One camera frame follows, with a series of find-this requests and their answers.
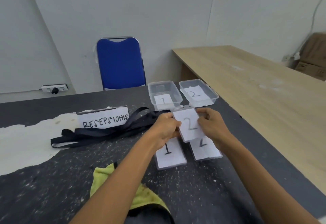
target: forearm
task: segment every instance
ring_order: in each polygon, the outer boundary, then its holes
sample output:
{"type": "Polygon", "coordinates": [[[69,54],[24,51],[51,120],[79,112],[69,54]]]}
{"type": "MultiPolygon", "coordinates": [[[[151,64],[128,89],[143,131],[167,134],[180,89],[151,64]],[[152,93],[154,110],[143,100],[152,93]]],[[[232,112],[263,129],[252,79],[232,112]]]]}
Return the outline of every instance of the forearm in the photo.
{"type": "Polygon", "coordinates": [[[229,158],[265,223],[319,223],[295,201],[235,137],[222,152],[229,158]]]}
{"type": "Polygon", "coordinates": [[[123,223],[155,148],[144,135],[70,224],[123,223]]]}

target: green cloth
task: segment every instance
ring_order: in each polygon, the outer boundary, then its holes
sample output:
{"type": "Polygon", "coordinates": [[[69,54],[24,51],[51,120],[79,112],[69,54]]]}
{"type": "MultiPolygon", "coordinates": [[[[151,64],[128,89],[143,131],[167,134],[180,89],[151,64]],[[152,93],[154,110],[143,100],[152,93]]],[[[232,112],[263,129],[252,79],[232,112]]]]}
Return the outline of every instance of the green cloth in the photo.
{"type": "MultiPolygon", "coordinates": [[[[97,191],[97,189],[104,183],[104,181],[110,176],[114,171],[113,163],[108,165],[106,168],[98,168],[96,167],[93,173],[94,180],[91,186],[90,197],[97,191]]],[[[148,187],[144,184],[139,184],[136,195],[132,201],[130,206],[131,209],[135,209],[141,206],[145,206],[148,204],[159,204],[164,207],[168,212],[169,209],[162,201],[161,198],[158,197],[154,192],[152,192],[148,187]]]]}

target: number 2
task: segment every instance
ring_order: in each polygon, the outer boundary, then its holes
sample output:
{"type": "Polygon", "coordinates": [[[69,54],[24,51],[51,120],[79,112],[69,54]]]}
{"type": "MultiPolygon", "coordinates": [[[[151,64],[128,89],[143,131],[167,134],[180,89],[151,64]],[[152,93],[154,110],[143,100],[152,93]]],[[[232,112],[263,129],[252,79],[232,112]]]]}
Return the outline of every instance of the number 2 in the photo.
{"type": "Polygon", "coordinates": [[[201,139],[201,142],[200,142],[200,144],[199,144],[199,148],[201,148],[201,147],[203,147],[203,146],[205,146],[205,145],[207,145],[207,144],[203,144],[203,139],[201,139]]]}
{"type": "Polygon", "coordinates": [[[166,155],[172,153],[172,152],[169,152],[167,144],[165,144],[165,148],[166,148],[166,153],[165,153],[166,155]]]}
{"type": "Polygon", "coordinates": [[[187,93],[193,93],[193,95],[191,97],[196,97],[196,96],[200,96],[200,95],[195,95],[195,93],[193,91],[189,91],[187,93]]]}
{"type": "Polygon", "coordinates": [[[197,127],[196,127],[196,128],[190,128],[190,118],[184,118],[184,121],[185,121],[186,119],[188,119],[188,120],[189,120],[189,128],[188,128],[188,130],[194,130],[194,129],[198,129],[197,127]]]}

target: dark speckled tabletop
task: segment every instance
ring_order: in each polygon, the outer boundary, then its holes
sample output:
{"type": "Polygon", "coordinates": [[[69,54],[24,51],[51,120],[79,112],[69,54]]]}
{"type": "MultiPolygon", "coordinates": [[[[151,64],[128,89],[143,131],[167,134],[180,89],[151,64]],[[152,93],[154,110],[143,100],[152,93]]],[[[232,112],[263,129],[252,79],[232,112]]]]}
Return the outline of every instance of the dark speckled tabletop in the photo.
{"type": "MultiPolygon", "coordinates": [[[[0,127],[122,105],[130,113],[142,106],[153,108],[146,86],[11,102],[0,104],[0,127]]],[[[326,196],[236,111],[222,98],[210,107],[304,208],[316,218],[326,215],[326,196]]],[[[0,223],[68,223],[89,198],[94,168],[120,162],[140,136],[62,150],[42,164],[0,176],[0,223]]],[[[142,180],[165,201],[176,223],[262,223],[226,156],[195,162],[189,144],[181,144],[188,164],[158,171],[153,159],[142,180]]]]}

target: left hand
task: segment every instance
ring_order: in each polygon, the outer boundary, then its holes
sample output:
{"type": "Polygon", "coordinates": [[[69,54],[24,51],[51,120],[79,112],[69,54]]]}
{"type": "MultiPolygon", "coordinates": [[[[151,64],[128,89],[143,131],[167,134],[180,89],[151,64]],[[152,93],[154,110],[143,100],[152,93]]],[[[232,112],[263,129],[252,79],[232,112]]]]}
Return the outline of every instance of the left hand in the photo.
{"type": "Polygon", "coordinates": [[[150,136],[156,142],[156,149],[162,148],[166,142],[173,138],[179,137],[180,133],[177,127],[181,125],[181,121],[173,118],[172,113],[163,113],[158,116],[153,126],[144,134],[150,136]]]}

